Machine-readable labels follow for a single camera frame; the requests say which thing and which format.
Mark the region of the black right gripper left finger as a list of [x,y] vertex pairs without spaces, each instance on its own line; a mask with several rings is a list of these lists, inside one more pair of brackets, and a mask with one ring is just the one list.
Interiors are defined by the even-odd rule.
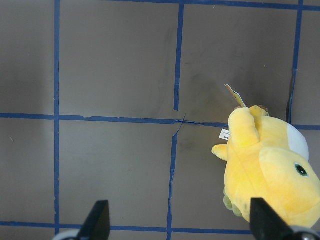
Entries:
[[76,236],[77,240],[108,240],[110,236],[110,209],[108,200],[95,202]]

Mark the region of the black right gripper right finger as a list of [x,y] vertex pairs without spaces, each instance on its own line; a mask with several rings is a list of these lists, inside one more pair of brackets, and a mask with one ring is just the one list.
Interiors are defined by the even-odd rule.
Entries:
[[256,240],[297,240],[293,229],[263,198],[250,201],[250,230]]

